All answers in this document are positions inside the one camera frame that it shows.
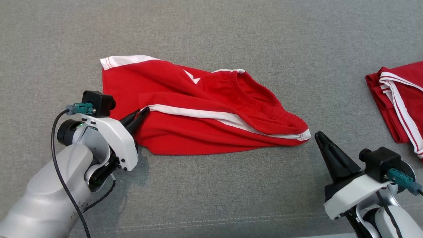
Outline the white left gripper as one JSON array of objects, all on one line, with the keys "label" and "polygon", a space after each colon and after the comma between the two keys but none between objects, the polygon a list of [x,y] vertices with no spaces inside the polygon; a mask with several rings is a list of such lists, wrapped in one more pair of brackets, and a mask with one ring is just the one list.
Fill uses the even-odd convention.
[{"label": "white left gripper", "polygon": [[82,115],[80,121],[69,119],[59,126],[57,140],[60,144],[83,144],[93,155],[93,160],[83,170],[84,180],[92,193],[100,190],[116,169],[132,171],[136,167],[139,158],[132,135],[149,113],[147,106],[119,121]]}]

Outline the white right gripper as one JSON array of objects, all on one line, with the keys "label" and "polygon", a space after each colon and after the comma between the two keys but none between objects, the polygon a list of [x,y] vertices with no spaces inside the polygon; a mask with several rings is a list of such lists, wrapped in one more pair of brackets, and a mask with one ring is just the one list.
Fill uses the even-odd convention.
[{"label": "white right gripper", "polygon": [[397,202],[405,189],[366,175],[325,133],[315,140],[333,183],[325,187],[325,211],[332,220],[346,217],[358,238],[416,238],[417,223]]}]

